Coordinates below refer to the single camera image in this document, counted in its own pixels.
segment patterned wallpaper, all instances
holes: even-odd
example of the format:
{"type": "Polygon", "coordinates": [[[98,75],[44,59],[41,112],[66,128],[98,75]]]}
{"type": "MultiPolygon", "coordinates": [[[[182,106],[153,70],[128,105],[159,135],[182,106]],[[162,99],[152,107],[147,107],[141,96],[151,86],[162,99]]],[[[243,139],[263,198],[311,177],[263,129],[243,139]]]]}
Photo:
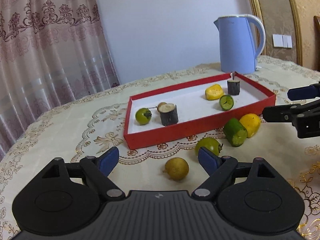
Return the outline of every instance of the patterned wallpaper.
{"type": "Polygon", "coordinates": [[[259,0],[266,30],[267,55],[297,63],[296,36],[290,0],[259,0]],[[292,49],[274,48],[272,35],[291,35],[292,49]]]}
{"type": "Polygon", "coordinates": [[[296,4],[302,34],[302,65],[320,70],[320,35],[313,19],[320,16],[320,0],[296,0],[296,4]]]}

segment yellow bell pepper piece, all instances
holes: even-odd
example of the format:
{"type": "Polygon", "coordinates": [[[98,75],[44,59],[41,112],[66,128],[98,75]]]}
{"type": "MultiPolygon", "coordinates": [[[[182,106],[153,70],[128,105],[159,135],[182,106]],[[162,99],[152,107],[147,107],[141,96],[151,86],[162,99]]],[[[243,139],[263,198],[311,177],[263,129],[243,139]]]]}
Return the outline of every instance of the yellow bell pepper piece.
{"type": "Polygon", "coordinates": [[[223,89],[219,84],[212,85],[205,90],[207,100],[216,100],[223,96],[223,89]]]}
{"type": "Polygon", "coordinates": [[[239,121],[247,129],[247,138],[254,136],[261,124],[261,120],[256,114],[246,114],[239,121]]]}

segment pink patterned curtain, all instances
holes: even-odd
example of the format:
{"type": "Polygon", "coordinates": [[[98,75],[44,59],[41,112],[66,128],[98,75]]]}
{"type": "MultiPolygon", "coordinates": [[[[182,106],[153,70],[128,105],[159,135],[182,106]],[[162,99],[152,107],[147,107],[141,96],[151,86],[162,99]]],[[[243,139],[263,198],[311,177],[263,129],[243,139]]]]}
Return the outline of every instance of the pink patterned curtain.
{"type": "Polygon", "coordinates": [[[0,0],[0,160],[43,112],[118,83],[96,0],[0,0]]]}

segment blue electric kettle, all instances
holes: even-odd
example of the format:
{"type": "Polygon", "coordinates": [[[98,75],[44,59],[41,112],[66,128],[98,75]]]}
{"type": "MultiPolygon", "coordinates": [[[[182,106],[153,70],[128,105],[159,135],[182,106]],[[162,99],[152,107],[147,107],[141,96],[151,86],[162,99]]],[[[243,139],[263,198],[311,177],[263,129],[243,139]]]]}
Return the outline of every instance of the blue electric kettle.
{"type": "Polygon", "coordinates": [[[266,32],[260,19],[250,14],[219,17],[215,22],[219,31],[221,71],[237,71],[240,74],[253,73],[257,57],[266,44],[266,32]],[[256,50],[250,23],[260,33],[260,44],[256,50]]]}

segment kettle handle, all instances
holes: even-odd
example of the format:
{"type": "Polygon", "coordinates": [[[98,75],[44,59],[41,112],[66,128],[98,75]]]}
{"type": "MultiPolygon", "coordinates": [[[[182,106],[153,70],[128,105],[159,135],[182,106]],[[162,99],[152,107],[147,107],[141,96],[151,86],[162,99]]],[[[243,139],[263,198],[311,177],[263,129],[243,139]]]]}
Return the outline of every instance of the kettle handle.
{"type": "Polygon", "coordinates": [[[261,52],[264,49],[264,46],[266,45],[266,31],[264,30],[263,24],[258,17],[251,14],[245,14],[244,16],[247,18],[249,23],[253,23],[254,25],[256,25],[260,33],[260,44],[255,55],[255,57],[257,58],[257,56],[261,54],[261,52]]]}

